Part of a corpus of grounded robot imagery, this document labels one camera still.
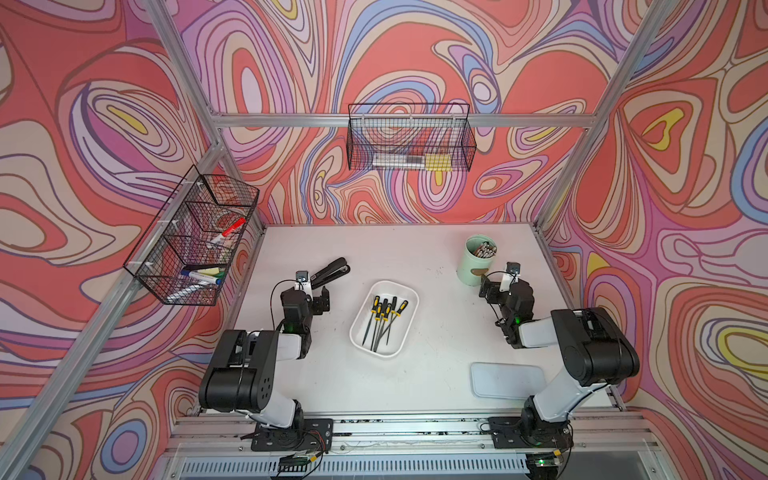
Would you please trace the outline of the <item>file tool five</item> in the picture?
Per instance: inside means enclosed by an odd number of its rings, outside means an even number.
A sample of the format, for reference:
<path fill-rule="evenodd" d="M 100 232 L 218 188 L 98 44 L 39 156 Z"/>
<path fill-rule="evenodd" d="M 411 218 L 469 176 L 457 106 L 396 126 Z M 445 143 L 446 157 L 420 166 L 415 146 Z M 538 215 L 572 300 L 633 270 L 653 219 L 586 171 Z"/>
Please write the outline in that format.
<path fill-rule="evenodd" d="M 374 305 L 371 311 L 371 316 L 369 318 L 368 328 L 363 340 L 363 344 L 366 344 L 367 341 L 370 341 L 370 349 L 373 349 L 375 344 L 378 327 L 380 325 L 381 312 L 382 301 L 378 296 L 376 296 L 374 298 Z"/>

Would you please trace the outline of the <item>file tool four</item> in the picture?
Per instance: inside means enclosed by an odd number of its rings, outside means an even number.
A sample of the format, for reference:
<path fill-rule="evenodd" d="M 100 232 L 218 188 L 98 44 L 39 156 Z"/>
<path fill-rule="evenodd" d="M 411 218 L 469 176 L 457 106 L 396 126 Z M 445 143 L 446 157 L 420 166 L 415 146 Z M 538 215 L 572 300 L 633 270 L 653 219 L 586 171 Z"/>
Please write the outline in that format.
<path fill-rule="evenodd" d="M 375 351 L 376 350 L 376 346 L 377 346 L 377 343 L 378 343 L 378 340 L 379 340 L 380 330 L 382 328 L 382 323 L 386 319 L 386 317 L 388 316 L 388 308 L 389 308 L 389 300 L 388 299 L 384 299 L 380 303 L 380 311 L 379 311 L 378 315 L 375 318 L 374 333 L 373 333 L 373 336 L 372 336 L 372 341 L 371 341 L 371 346 L 370 346 L 370 350 L 371 351 Z"/>

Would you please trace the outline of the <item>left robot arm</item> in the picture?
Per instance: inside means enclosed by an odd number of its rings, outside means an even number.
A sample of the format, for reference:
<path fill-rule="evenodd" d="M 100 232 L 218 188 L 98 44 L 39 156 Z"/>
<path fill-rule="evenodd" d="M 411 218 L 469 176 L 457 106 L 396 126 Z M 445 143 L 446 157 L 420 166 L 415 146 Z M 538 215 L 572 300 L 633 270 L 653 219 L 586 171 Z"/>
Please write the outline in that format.
<path fill-rule="evenodd" d="M 303 427 L 300 402 L 277 390 L 276 366 L 280 361 L 307 356 L 313 319 L 330 310 L 330 294 L 325 287 L 317 297 L 288 289 L 280 300 L 284 318 L 274 329 L 222 333 L 200 385 L 202 409 L 238 412 L 277 429 Z"/>

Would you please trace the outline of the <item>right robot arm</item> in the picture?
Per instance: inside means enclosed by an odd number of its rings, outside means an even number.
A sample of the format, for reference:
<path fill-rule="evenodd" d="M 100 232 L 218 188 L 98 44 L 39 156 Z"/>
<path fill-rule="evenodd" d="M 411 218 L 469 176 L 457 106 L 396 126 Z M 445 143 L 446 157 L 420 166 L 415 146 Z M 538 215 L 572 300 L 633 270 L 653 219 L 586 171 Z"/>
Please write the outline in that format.
<path fill-rule="evenodd" d="M 635 348 L 602 307 L 556 309 L 536 319 L 533 288 L 511 274 L 500 281 L 483 275 L 479 297 L 499 308 L 495 325 L 512 348 L 559 349 L 563 368 L 542 391 L 526 399 L 515 426 L 532 445 L 565 433 L 570 414 L 584 400 L 640 371 Z"/>

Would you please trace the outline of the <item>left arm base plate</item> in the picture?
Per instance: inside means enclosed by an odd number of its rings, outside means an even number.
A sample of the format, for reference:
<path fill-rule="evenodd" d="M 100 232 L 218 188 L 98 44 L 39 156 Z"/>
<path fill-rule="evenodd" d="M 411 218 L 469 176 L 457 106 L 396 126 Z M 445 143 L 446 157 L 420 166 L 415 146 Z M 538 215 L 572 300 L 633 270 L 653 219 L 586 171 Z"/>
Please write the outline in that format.
<path fill-rule="evenodd" d="M 327 453 L 333 442 L 334 420 L 305 419 L 299 428 L 276 428 L 258 425 L 252 436 L 254 452 L 309 451 Z"/>

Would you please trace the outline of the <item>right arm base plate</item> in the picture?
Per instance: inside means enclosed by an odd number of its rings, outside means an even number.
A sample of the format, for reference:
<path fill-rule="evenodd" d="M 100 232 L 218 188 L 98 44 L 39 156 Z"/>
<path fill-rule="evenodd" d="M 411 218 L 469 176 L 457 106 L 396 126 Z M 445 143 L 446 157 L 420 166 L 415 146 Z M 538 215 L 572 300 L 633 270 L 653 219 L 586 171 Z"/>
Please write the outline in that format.
<path fill-rule="evenodd" d="M 568 450 L 573 446 L 569 422 L 550 423 L 535 418 L 489 417 L 495 449 Z"/>

